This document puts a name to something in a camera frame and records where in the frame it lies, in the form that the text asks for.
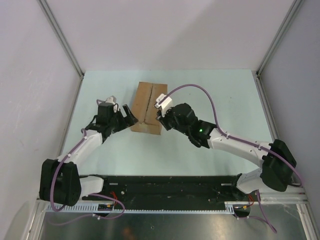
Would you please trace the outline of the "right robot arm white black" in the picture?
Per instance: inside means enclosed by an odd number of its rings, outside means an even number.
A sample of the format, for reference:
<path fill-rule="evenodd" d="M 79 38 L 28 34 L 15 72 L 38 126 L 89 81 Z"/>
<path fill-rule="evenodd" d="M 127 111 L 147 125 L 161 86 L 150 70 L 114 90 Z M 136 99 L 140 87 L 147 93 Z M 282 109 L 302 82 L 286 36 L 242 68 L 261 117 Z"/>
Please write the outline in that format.
<path fill-rule="evenodd" d="M 287 145 L 279 139 L 274 142 L 236 140 L 229 134 L 219 132 L 216 124 L 200 120 L 187 103 L 173 106 L 171 103 L 155 104 L 156 119 L 167 130 L 174 129 L 188 137 L 197 148 L 221 150 L 241 157 L 257 165 L 249 173 L 241 173 L 230 188 L 231 196 L 242 201 L 254 190 L 270 188 L 285 192 L 291 184 L 293 169 L 297 162 Z"/>

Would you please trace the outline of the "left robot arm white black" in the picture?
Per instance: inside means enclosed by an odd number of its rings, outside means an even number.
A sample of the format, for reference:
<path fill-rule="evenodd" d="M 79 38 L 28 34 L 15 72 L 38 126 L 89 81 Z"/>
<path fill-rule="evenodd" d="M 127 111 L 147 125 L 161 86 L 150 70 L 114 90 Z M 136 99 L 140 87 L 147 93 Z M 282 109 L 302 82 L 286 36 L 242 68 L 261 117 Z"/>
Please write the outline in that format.
<path fill-rule="evenodd" d="M 41 166 L 39 198 L 52 206 L 74 206 L 82 197 L 94 194 L 105 200 L 111 188 L 100 176 L 80 177 L 78 167 L 112 134 L 135 125 L 138 119 L 125 104 L 101 102 L 97 114 L 81 130 L 80 141 L 67 153 L 55 159 L 46 159 Z"/>

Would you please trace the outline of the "brown cardboard express box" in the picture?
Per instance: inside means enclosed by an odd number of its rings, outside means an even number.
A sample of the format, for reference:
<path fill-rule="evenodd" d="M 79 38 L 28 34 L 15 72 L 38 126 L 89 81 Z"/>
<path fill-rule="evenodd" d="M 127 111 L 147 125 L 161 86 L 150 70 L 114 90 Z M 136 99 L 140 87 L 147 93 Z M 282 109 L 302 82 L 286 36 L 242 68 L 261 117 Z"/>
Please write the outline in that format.
<path fill-rule="evenodd" d="M 136 89 L 131 112 L 138 119 L 130 130 L 132 132 L 161 135 L 162 125 L 156 120 L 156 99 L 168 93 L 168 85 L 140 81 Z"/>

